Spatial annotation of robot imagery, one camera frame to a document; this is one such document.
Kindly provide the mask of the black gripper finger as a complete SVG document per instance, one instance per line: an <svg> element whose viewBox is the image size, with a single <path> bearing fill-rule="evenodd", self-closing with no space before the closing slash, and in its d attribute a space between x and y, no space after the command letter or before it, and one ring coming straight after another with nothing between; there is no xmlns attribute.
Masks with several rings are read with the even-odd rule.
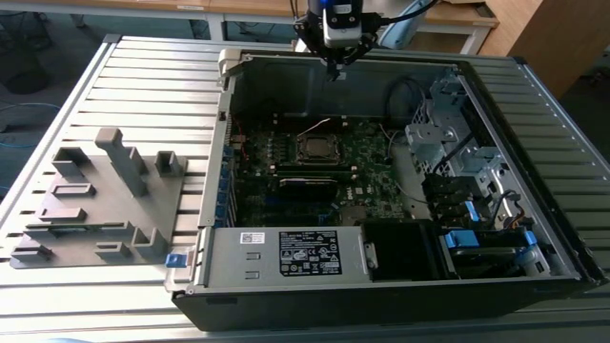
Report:
<svg viewBox="0 0 610 343"><path fill-rule="evenodd" d="M325 45L323 21L321 17L302 17L293 24L295 33L307 46L310 52L317 55L326 65L326 79L337 80L337 60L334 51Z"/></svg>
<svg viewBox="0 0 610 343"><path fill-rule="evenodd" d="M343 66L355 62L373 49L378 39L382 17L377 13L362 13L357 27L335 28L337 77Z"/></svg>

